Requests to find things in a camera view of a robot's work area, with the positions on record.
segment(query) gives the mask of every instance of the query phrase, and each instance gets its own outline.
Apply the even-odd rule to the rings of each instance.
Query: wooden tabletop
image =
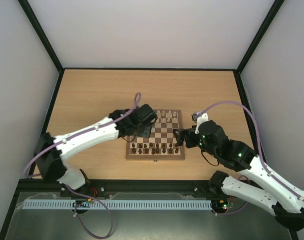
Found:
[[[67,69],[47,131],[56,136],[94,124],[116,109],[132,107],[137,92],[142,93],[141,105],[181,110],[184,128],[193,124],[193,112],[219,101],[241,102],[232,71]],[[252,147],[242,108],[220,105],[208,115],[230,139]],[[106,141],[76,154],[68,163],[83,169],[89,179],[208,180],[217,170],[237,175],[222,165],[210,166],[197,147],[185,149],[184,161],[156,163],[126,160],[125,147],[121,138]]]

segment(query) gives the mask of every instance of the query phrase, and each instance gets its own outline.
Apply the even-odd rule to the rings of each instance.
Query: robotic arm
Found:
[[[262,162],[248,145],[228,139],[223,128],[208,120],[206,113],[200,117],[197,117],[198,114],[192,115],[197,125],[189,129],[173,130],[178,145],[185,142],[187,148],[199,147],[202,152],[215,157],[224,167],[239,172],[263,188],[251,186],[224,172],[216,171],[209,181],[210,191],[239,197],[255,204],[291,230],[299,231],[304,228],[304,191]]]
[[[72,133],[55,137],[51,137],[48,132],[43,134],[35,154],[49,146],[55,146],[36,160],[43,180],[47,183],[58,181],[80,192],[87,191],[89,181],[86,174],[81,169],[70,167],[67,163],[69,158],[93,145],[119,137],[150,137],[152,124],[157,119],[152,108],[145,104],[125,117],[127,111],[129,109],[115,110],[101,121]]]

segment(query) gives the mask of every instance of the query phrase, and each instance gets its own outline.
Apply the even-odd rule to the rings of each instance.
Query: chessboard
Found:
[[[173,129],[182,128],[180,110],[155,109],[157,120],[152,126],[150,138],[128,136],[127,160],[184,160],[184,147],[178,146]]]

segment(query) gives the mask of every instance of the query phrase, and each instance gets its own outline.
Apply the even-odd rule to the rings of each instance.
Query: cable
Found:
[[[91,127],[91,128],[88,128],[86,130],[83,130],[83,131],[80,131],[72,136],[69,136],[66,138],[66,140],[71,140],[75,137],[78,137],[82,134],[85,134],[85,133],[88,133],[90,131],[93,131],[93,130],[96,130],[96,129],[101,129],[103,127],[106,127],[106,126],[109,126],[111,124],[115,124],[117,123],[118,121],[121,121],[122,119],[124,119],[125,117],[129,116],[139,105],[140,101],[141,101],[141,97],[142,97],[142,94],[141,93],[136,93],[135,97],[134,97],[134,106],[129,109],[123,116],[120,116],[119,118],[113,120],[113,121],[110,121],[108,123],[105,123],[105,124],[102,124],[102,125],[99,125],[98,128],[95,128],[95,127]],[[35,177],[35,176],[39,176],[40,174],[35,174],[35,175],[28,175],[28,170],[29,168],[31,167],[32,163],[34,163],[40,156],[42,156],[44,153],[46,153],[47,151],[50,151],[52,148],[62,144],[63,141],[58,141],[57,143],[54,143],[53,145],[45,148],[44,150],[42,150],[41,152],[39,152],[37,155],[35,155],[35,157],[32,158],[32,160],[25,166],[24,168],[24,175],[27,177],[27,178],[31,178],[31,177]]]
[[[65,185],[65,186],[66,186],[66,188],[67,188],[71,193],[73,193],[73,194],[75,194],[75,195],[78,195],[78,196],[80,196],[80,197],[82,196],[82,197],[84,197],[84,198],[92,199],[93,201],[97,201],[97,202],[99,202],[99,203],[107,210],[107,212],[108,212],[108,214],[109,214],[109,216],[110,216],[110,219],[111,219],[111,227],[110,227],[110,230],[109,230],[108,234],[105,235],[105,236],[97,236],[97,235],[91,233],[91,232],[86,228],[86,226],[84,225],[84,223],[82,222],[82,220],[80,219],[80,217],[78,216],[78,214],[77,214],[77,212],[76,212],[76,211],[77,211],[77,208],[78,208],[81,204],[78,204],[78,205],[75,206],[75,209],[74,209],[74,216],[75,216],[75,217],[78,219],[78,221],[81,223],[81,225],[82,225],[82,227],[84,228],[84,230],[86,231],[86,233],[89,234],[92,238],[95,238],[95,239],[106,239],[106,238],[110,237],[110,236],[112,235],[112,231],[113,231],[114,219],[113,219],[113,215],[112,215],[112,213],[111,213],[111,210],[108,209],[107,205],[106,205],[105,203],[103,203],[102,201],[100,201],[99,199],[97,199],[97,198],[94,198],[94,197],[89,196],[89,195],[84,195],[84,194],[75,192],[75,191],[73,191],[68,185]]]
[[[235,204],[234,197],[232,195],[230,195],[230,197],[227,200],[229,200],[229,199],[232,199],[233,200],[233,204]]]
[[[204,154],[203,154],[203,151],[201,150],[201,155],[203,156],[203,158],[206,160],[206,162],[208,162],[210,165],[212,165],[213,167],[217,167],[219,164],[220,164],[220,162],[217,160],[217,165],[214,165],[214,164],[212,164],[212,163],[210,163],[208,160],[207,160],[207,158],[204,156]]]
[[[94,197],[96,198],[97,190],[95,188],[93,188],[93,187],[89,188],[89,190],[93,191]]]
[[[137,136],[134,136],[133,139],[132,139],[131,141],[127,140],[127,139],[126,139],[125,137],[123,137],[123,136],[122,136],[121,138],[123,138],[123,139],[124,139],[125,141],[127,141],[128,143],[129,143],[129,142],[131,143],[131,142],[133,142],[133,141],[136,139],[136,137],[137,137]]]
[[[261,139],[260,139],[260,135],[259,135],[259,132],[258,132],[258,126],[257,126],[257,122],[253,116],[253,114],[251,113],[251,111],[249,111],[247,109],[247,107],[245,107],[244,105],[242,105],[241,103],[239,102],[236,102],[236,101],[219,101],[217,103],[214,103],[212,105],[210,105],[208,108],[206,108],[204,111],[202,111],[201,113],[199,113],[197,115],[197,117],[199,118],[201,115],[203,115],[204,113],[206,113],[209,109],[215,107],[215,106],[218,106],[218,105],[221,105],[221,104],[235,104],[235,105],[238,105],[240,107],[242,107],[247,113],[248,115],[251,117],[252,119],[252,122],[254,124],[254,127],[255,127],[255,132],[256,132],[256,139],[257,139],[257,147],[258,147],[258,153],[259,153],[259,157],[260,157],[260,160],[261,160],[261,164],[264,168],[264,170],[267,172],[267,174],[269,174],[276,182],[278,182],[280,185],[282,185],[284,188],[286,188],[289,192],[291,192],[293,195],[295,195],[298,199],[301,199],[303,198],[303,196],[299,195],[298,193],[296,193],[294,190],[292,190],[289,186],[287,186],[285,183],[283,183],[280,179],[278,179],[274,174],[271,173],[271,171],[267,168],[266,164],[264,163],[264,160],[263,160],[263,153],[262,153],[262,147],[261,147]]]
[[[244,175],[240,175],[240,176],[238,177],[237,180],[241,179],[241,177],[246,178],[247,181],[248,181],[248,184],[251,183],[250,180],[248,179],[248,177],[246,177],[246,176],[244,176]],[[242,211],[242,210],[246,207],[247,204],[248,204],[248,202],[246,201],[246,202],[244,203],[244,205],[243,205],[241,208],[237,209],[236,211],[229,212],[229,213],[217,213],[217,212],[215,212],[214,209],[212,209],[212,212],[213,212],[215,215],[219,215],[219,216],[232,215],[232,214],[236,214],[236,213],[239,213],[240,211]]]

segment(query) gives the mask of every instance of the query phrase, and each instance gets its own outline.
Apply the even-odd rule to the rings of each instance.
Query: white wall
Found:
[[[242,77],[268,164],[304,189],[304,0],[285,1]]]
[[[0,229],[58,73],[16,0],[0,1]]]
[[[274,0],[29,0],[64,67],[236,68]]]

